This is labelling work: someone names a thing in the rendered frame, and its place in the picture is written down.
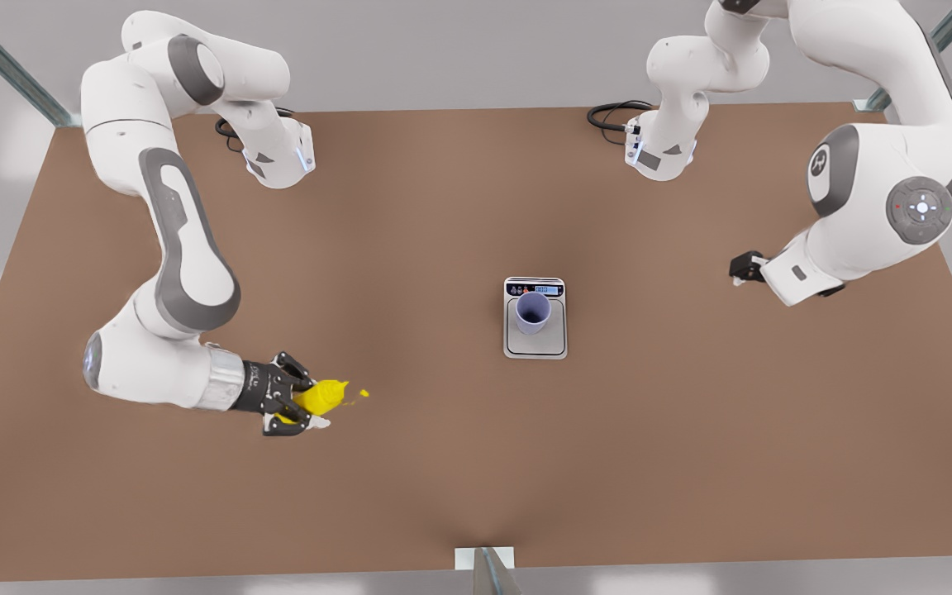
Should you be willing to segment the yellow sauce bottle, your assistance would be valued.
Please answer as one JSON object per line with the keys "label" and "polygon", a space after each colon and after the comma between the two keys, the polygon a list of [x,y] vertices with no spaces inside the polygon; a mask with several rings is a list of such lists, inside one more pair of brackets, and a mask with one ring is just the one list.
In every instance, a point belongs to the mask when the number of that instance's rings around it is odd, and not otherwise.
{"label": "yellow sauce bottle", "polygon": [[314,383],[305,392],[293,394],[293,401],[313,416],[325,416],[340,406],[350,406],[369,396],[367,389],[348,389],[348,381],[327,379]]}

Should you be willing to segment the lavender cup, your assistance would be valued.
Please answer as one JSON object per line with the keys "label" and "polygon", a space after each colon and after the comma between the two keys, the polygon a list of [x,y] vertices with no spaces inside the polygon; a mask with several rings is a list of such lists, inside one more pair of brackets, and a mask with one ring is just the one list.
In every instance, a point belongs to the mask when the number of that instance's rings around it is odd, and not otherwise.
{"label": "lavender cup", "polygon": [[552,302],[543,293],[523,293],[515,302],[515,321],[522,334],[536,334],[551,315]]}

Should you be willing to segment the silver kitchen scale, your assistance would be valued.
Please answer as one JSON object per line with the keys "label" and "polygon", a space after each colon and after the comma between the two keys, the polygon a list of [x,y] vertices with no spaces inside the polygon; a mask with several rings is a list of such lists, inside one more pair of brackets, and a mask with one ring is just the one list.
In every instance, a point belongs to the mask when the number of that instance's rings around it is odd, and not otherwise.
{"label": "silver kitchen scale", "polygon": [[[543,293],[552,302],[552,315],[533,335],[517,329],[515,306],[523,293]],[[503,354],[513,359],[562,360],[568,354],[566,285],[561,278],[509,276],[503,282]]]}

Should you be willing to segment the silver frame post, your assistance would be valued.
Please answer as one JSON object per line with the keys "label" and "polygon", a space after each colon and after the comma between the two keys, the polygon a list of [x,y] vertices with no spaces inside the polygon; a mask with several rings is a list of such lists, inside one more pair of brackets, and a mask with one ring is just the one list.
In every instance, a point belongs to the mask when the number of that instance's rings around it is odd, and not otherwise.
{"label": "silver frame post", "polygon": [[522,595],[512,575],[513,546],[460,547],[454,557],[457,571],[472,572],[472,595]]}
{"label": "silver frame post", "polygon": [[80,126],[79,116],[68,112],[2,45],[0,45],[0,76],[50,124],[58,128]]}
{"label": "silver frame post", "polygon": [[[945,14],[940,22],[931,30],[931,39],[938,52],[944,52],[952,44],[952,8]],[[878,88],[865,99],[854,99],[854,110],[857,112],[874,113],[885,112],[888,106],[892,104],[892,99],[885,89]]]}

